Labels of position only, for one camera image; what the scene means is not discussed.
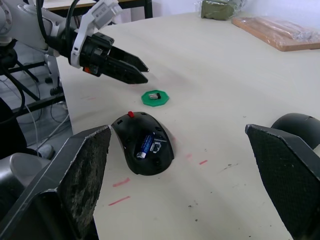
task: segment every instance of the computer mouse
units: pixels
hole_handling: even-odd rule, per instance
[[[320,121],[312,116],[289,113],[280,117],[272,128],[300,137],[313,150],[320,144]]]
[[[165,171],[174,157],[165,129],[145,112],[128,112],[112,128],[122,144],[128,167],[135,174],[152,176]]]

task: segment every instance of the cutting board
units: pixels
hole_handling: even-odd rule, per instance
[[[234,17],[232,24],[282,52],[320,49],[320,39],[319,41],[297,41],[279,34],[252,17]]]

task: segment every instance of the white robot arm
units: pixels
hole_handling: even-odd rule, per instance
[[[122,11],[117,0],[98,1],[82,17],[80,28],[70,31],[64,17],[39,9],[37,14],[36,6],[23,0],[0,0],[0,50],[15,39],[46,54],[67,57],[73,67],[98,77],[104,74],[127,84],[148,82],[141,73],[148,68],[138,57],[114,47],[111,37],[94,34],[95,28],[101,29]]]

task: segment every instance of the blue battery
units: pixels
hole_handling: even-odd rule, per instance
[[[146,155],[149,152],[153,142],[154,142],[154,136],[153,135],[145,136],[143,144],[141,146],[141,150],[140,150],[140,152],[137,153],[136,157],[140,158],[140,159],[146,158]]]

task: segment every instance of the red line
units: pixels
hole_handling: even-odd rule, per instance
[[[130,181],[130,178],[127,177],[126,180],[120,181],[120,182],[118,182],[118,183],[115,183],[115,184],[112,185],[112,187],[114,187],[114,188],[115,188],[115,187],[119,187],[119,186],[121,186],[121,185],[123,185],[123,184],[128,183],[129,181]]]
[[[124,197],[124,198],[119,199],[118,201],[115,201],[115,202],[113,202],[113,203],[110,203],[109,206],[118,204],[118,203],[122,202],[123,200],[127,200],[127,199],[129,199],[129,198],[130,198],[130,196],[126,196],[126,197]]]
[[[206,162],[208,162],[208,160],[204,160],[204,161],[200,162],[199,165],[205,164]]]

